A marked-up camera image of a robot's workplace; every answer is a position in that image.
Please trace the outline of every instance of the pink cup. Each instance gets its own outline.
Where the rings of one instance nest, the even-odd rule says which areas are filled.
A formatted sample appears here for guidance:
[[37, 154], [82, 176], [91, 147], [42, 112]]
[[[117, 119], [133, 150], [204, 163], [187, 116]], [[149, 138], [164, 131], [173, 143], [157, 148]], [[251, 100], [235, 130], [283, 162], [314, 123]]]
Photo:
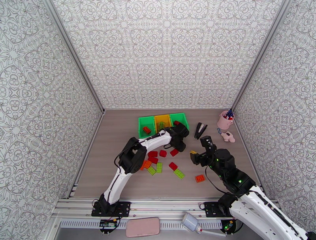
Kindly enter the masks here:
[[229, 129], [229, 126], [232, 125], [234, 121], [234, 119], [228, 120], [224, 118], [226, 113], [228, 113], [228, 111], [222, 111], [222, 113], [220, 114], [220, 119], [217, 122], [217, 126], [223, 130]]

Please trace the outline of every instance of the orange lego brick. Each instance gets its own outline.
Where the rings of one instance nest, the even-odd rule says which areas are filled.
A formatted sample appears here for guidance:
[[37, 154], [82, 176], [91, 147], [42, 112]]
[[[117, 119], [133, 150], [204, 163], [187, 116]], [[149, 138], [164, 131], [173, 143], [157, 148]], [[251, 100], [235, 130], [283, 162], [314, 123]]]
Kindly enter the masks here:
[[141, 170], [144, 170], [145, 163], [146, 163], [146, 161], [143, 162], [143, 165], [141, 166]]
[[204, 175], [198, 175], [198, 176], [195, 176], [195, 181], [196, 182], [203, 182], [205, 181], [205, 178], [204, 178]]
[[148, 169], [148, 168], [150, 168], [150, 166], [151, 166], [151, 161], [145, 161], [145, 165], [144, 165], [144, 168], [146, 168], [146, 169]]

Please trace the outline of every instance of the pink toy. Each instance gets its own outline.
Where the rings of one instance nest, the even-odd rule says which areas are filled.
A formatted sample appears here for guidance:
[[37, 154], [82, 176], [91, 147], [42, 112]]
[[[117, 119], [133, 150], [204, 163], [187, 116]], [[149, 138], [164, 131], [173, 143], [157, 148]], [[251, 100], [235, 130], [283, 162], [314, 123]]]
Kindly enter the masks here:
[[224, 138], [225, 142], [231, 142], [231, 143], [235, 142], [234, 136], [231, 132], [227, 131], [225, 133], [222, 133], [222, 131], [219, 128], [217, 129], [217, 131]]

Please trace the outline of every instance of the metal frame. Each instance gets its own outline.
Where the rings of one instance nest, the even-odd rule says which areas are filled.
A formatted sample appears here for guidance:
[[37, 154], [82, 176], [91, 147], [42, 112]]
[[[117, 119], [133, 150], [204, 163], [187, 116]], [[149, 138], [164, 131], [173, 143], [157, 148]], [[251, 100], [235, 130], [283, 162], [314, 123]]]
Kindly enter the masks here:
[[59, 32], [59, 36], [61, 37], [61, 39], [65, 43], [66, 48], [68, 49], [75, 64], [77, 65], [80, 74], [82, 75], [84, 81], [87, 84], [87, 87], [89, 88], [89, 90], [90, 90], [93, 98], [95, 99], [97, 105], [99, 106], [100, 111], [104, 112], [104, 108], [102, 106], [102, 103], [101, 103], [93, 85], [91, 84], [91, 81], [87, 75], [87, 72], [86, 72], [82, 62], [80, 61], [80, 58], [75, 50], [74, 45], [71, 42], [70, 37], [67, 34], [66, 28], [63, 25], [61, 18], [59, 17], [59, 14], [57, 12], [57, 9], [56, 9], [53, 1], [52, 0], [43, 0], [43, 3], [45, 5], [45, 7], [47, 8], [49, 15], [51, 16], [52, 22], [55, 24], [57, 31]]
[[100, 128], [101, 122], [102, 122], [102, 120], [103, 120], [104, 114], [105, 114], [105, 112], [102, 113], [101, 116], [100, 116], [98, 125], [97, 125], [96, 129], [94, 130], [93, 136], [92, 136], [92, 138], [91, 138], [91, 140], [90, 140], [90, 142], [89, 142], [89, 145], [88, 145], [88, 148], [87, 148], [87, 150], [86, 150], [85, 156], [84, 156], [83, 160], [81, 161], [80, 167], [78, 168], [77, 173], [76, 173], [76, 175], [75, 175], [76, 178], [73, 180], [73, 182], [72, 182], [72, 184], [71, 184], [71, 188], [70, 188], [70, 189], [68, 190], [68, 192], [67, 192], [67, 197], [68, 197], [68, 198], [70, 197], [71, 192], [73, 192], [73, 187], [74, 187], [74, 185], [79, 182], [79, 179], [80, 179], [80, 176], [81, 176], [81, 174], [82, 174], [83, 168], [85, 167], [85, 164], [86, 164], [86, 162], [87, 162], [88, 156], [89, 156], [89, 154], [90, 154], [90, 151], [91, 151], [91, 148], [92, 148], [94, 139], [96, 138], [96, 135], [97, 135], [98, 130], [99, 130], [99, 128]]
[[243, 95], [243, 93], [245, 92], [251, 78], [253, 77], [253, 75], [256, 72], [256, 69], [258, 68], [259, 64], [261, 63], [262, 59], [265, 56], [265, 53], [267, 52], [267, 49], [269, 48], [272, 40], [274, 39], [278, 28], [280, 27], [280, 25], [283, 23], [283, 20], [288, 12], [289, 7], [291, 6], [293, 0], [283, 0], [283, 2], [281, 3], [281, 6], [278, 10], [278, 13], [276, 14], [276, 17], [268, 31], [268, 34], [266, 35], [261, 48], [254, 60], [254, 62], [252, 63], [249, 72], [243, 82], [243, 84], [241, 85], [241, 88], [237, 94], [236, 99], [234, 100], [231, 109], [234, 110], [235, 107], [237, 106], [239, 100], [241, 99], [241, 96]]
[[243, 143], [243, 146], [244, 146], [244, 148], [245, 148], [245, 150], [246, 150], [247, 156], [248, 156], [248, 158], [249, 158], [249, 160], [250, 160], [251, 166], [252, 166], [252, 168], [253, 168], [253, 170], [254, 170], [254, 173], [255, 173], [257, 179], [259, 180], [260, 185], [261, 185], [263, 191], [265, 192], [265, 190], [266, 190], [265, 185], [264, 185], [263, 181], [261, 180], [261, 178], [260, 178], [260, 176], [259, 176], [259, 174], [258, 174], [258, 172], [257, 172], [257, 169], [256, 169], [256, 167], [255, 167], [254, 161], [253, 161], [252, 158], [251, 158], [250, 152], [249, 152], [249, 150], [248, 150], [248, 148], [247, 148], [247, 145], [246, 145], [246, 143], [245, 143], [245, 141], [244, 141], [244, 138], [243, 138], [243, 136], [242, 136], [242, 134], [241, 134], [241, 131], [240, 131], [240, 129], [239, 129], [238, 121], [235, 119], [234, 122], [235, 122], [235, 127], [236, 127], [236, 129], [237, 129], [237, 132], [238, 132], [238, 134], [239, 134], [239, 136], [240, 136], [241, 142]]
[[[205, 211], [200, 209], [200, 204], [204, 202], [218, 201], [219, 198], [196, 198], [196, 199], [154, 199], [154, 198], [122, 198], [122, 201], [130, 201], [130, 216], [125, 217], [126, 220], [137, 218], [158, 217], [162, 221], [173, 221], [177, 223], [182, 220], [184, 213], [188, 212], [196, 217], [201, 223], [207, 223], [212, 220], [227, 220], [231, 217], [214, 217], [205, 216]], [[92, 217], [93, 198], [71, 198], [60, 199], [51, 216], [47, 227], [46, 240], [54, 240], [60, 223], [65, 220], [81, 219], [106, 219], [106, 217]], [[243, 201], [243, 204], [252, 210], [252, 207]]]

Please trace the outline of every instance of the green plastic bin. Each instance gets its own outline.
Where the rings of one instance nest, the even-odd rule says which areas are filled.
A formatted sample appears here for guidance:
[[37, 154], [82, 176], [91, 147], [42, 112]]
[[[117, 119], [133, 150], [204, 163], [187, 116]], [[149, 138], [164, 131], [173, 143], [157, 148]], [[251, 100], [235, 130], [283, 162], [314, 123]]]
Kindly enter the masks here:
[[[144, 132], [143, 127], [148, 127], [151, 130], [150, 134]], [[156, 133], [154, 116], [138, 118], [138, 135], [139, 138], [146, 138]]]
[[186, 126], [186, 128], [189, 130], [189, 124], [188, 121], [186, 120], [185, 114], [182, 113], [172, 113], [170, 114], [170, 120], [171, 120], [171, 124], [174, 127], [174, 122], [178, 121], [180, 123], [182, 123], [184, 126]]

